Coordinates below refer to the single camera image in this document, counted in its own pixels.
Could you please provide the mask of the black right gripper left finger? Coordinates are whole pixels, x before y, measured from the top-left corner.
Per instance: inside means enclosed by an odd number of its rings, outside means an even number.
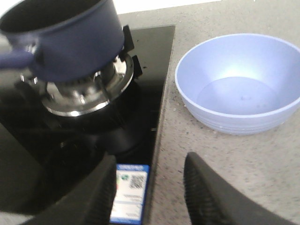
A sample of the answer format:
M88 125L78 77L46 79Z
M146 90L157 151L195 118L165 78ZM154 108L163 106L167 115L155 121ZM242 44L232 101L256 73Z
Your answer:
M25 225L108 225L116 195L116 158L104 156L68 195Z

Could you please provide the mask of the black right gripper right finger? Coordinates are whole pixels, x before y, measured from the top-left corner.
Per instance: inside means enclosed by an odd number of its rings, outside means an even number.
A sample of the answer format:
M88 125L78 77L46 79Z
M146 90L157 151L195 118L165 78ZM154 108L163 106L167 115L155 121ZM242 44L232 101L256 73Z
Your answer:
M184 163L184 197L193 225L290 225L247 198L195 152Z

